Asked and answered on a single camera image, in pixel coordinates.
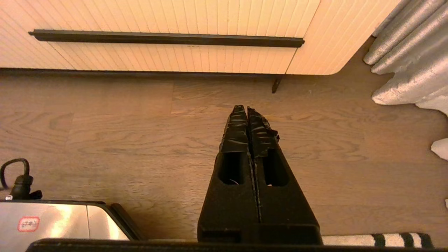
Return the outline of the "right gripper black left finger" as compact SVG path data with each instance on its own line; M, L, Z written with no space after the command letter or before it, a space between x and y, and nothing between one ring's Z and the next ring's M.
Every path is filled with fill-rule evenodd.
M244 106L234 106L225 123L198 219L198 242L245 242L259 221L248 127Z

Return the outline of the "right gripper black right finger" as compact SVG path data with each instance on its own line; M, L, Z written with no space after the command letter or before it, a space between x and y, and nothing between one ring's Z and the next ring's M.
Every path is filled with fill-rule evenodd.
M279 145L269 121L248 107L259 241L265 244L322 244L320 225Z

